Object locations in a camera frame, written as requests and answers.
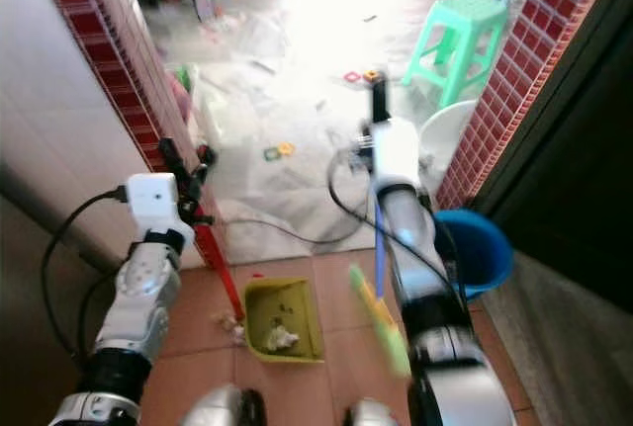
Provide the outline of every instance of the broom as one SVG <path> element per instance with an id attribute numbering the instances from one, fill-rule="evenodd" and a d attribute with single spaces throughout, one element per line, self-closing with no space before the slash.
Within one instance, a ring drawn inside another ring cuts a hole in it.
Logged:
<path id="1" fill-rule="evenodd" d="M 382 226 L 382 218 L 378 203 L 376 204 L 376 223 Z M 389 357 L 390 367 L 395 375 L 409 377 L 411 374 L 408 364 L 407 343 L 400 333 L 398 325 L 392 318 L 383 298 L 385 272 L 385 246 L 382 235 L 376 232 L 376 291 L 365 280 L 363 272 L 357 264 L 352 263 L 349 278 L 352 289 L 356 291 L 367 307 L 374 321 L 374 327 L 383 349 Z"/>

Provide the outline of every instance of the plastic stool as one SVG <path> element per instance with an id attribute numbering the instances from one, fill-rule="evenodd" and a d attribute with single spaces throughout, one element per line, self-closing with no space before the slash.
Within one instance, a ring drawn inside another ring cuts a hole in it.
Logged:
<path id="1" fill-rule="evenodd" d="M 403 79 L 403 85 L 411 83 L 413 75 L 421 75 L 443 88 L 439 108 L 457 101 L 459 94 L 469 85 L 484 80 L 492 67 L 501 33 L 507 17 L 505 5 L 497 0 L 437 0 L 426 18 L 411 63 Z M 445 26 L 440 42 L 426 48 L 434 26 Z M 476 52 L 480 37 L 491 31 L 491 39 L 484 55 Z M 448 75 L 443 77 L 420 65 L 420 59 L 434 51 L 435 64 L 446 63 L 451 57 Z M 479 63 L 481 70 L 467 78 L 472 63 Z"/>

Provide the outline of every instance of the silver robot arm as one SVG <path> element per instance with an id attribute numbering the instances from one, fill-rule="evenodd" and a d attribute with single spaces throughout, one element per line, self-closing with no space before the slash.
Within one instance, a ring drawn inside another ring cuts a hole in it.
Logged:
<path id="1" fill-rule="evenodd" d="M 475 336 L 467 307 L 439 278 L 447 275 L 434 248 L 433 217 L 418 200 L 417 133 L 411 123 L 389 116 L 385 86 L 384 79 L 373 86 L 372 184 L 387 229 L 426 260 L 389 239 L 394 256 L 392 285 L 409 343 L 411 424 L 515 426 L 510 403 Z M 380 415 L 371 403 L 359 406 L 354 426 L 395 424 L 388 417 L 384 422 L 377 419 Z"/>
<path id="2" fill-rule="evenodd" d="M 136 425 L 145 381 L 180 289 L 178 268 L 194 230 L 178 213 L 172 174 L 137 174 L 126 184 L 139 242 L 117 276 L 117 293 L 77 391 L 50 425 Z"/>

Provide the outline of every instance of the door frame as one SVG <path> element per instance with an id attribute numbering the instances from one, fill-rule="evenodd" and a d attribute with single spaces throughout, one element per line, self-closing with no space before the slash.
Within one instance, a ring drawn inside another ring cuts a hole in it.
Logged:
<path id="1" fill-rule="evenodd" d="M 503 224 L 521 203 L 530 190 L 520 184 L 521 178 L 528 170 L 547 164 L 538 157 L 539 147 L 554 136 L 557 122 L 572 110 L 583 110 L 574 108 L 574 98 L 583 91 L 588 70 L 598 65 L 632 12 L 633 0 L 595 0 L 469 208 Z"/>

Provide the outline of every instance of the blue bucket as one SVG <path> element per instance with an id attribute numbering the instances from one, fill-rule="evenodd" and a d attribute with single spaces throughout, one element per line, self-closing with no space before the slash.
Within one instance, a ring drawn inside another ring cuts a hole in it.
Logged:
<path id="1" fill-rule="evenodd" d="M 449 231 L 459 256 L 466 298 L 499 286 L 512 271 L 512 247 L 487 218 L 464 209 L 442 211 L 435 219 Z M 453 245 L 441 226 L 435 229 L 435 249 L 442 259 L 454 259 Z"/>

